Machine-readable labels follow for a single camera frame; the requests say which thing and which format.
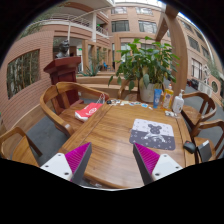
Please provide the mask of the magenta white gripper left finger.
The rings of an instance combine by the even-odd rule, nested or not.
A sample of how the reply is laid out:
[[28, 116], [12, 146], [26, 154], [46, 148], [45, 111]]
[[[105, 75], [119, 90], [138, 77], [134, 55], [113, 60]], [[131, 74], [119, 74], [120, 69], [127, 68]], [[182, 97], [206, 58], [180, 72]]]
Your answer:
[[91, 153], [92, 144], [88, 142], [66, 154], [57, 153], [41, 169], [79, 185]]

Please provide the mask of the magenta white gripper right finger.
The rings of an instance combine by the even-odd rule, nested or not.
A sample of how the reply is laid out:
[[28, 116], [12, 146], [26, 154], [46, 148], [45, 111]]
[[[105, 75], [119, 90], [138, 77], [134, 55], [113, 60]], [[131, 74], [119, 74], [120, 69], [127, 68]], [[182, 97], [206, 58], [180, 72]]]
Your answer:
[[138, 143], [133, 144], [133, 154], [145, 185], [182, 169], [168, 154], [159, 155]]

